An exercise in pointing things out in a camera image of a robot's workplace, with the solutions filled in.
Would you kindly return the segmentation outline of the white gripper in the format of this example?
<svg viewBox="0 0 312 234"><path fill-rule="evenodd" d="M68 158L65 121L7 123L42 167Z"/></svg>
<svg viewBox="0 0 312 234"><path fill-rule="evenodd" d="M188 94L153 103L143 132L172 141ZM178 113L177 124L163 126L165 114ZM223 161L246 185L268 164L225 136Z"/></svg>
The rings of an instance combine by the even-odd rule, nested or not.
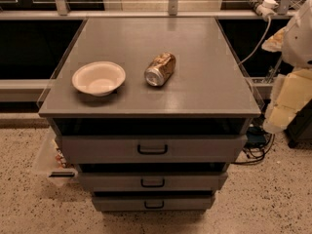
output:
<svg viewBox="0 0 312 234"><path fill-rule="evenodd" d="M279 29L261 45L261 49L282 51L285 28ZM312 71L300 69L288 75L278 75L274 82L270 103L265 111L263 129L277 134L287 128L296 114L312 99Z"/></svg>

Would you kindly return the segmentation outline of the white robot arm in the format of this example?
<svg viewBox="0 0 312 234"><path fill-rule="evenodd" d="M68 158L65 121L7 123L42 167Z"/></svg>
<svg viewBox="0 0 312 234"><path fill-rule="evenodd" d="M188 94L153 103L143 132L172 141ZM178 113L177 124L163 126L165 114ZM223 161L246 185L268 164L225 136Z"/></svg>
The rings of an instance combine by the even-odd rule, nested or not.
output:
<svg viewBox="0 0 312 234"><path fill-rule="evenodd" d="M312 99L312 0L306 0L261 49L280 52L282 61L293 67L289 74L277 76L264 114L264 131L277 134Z"/></svg>

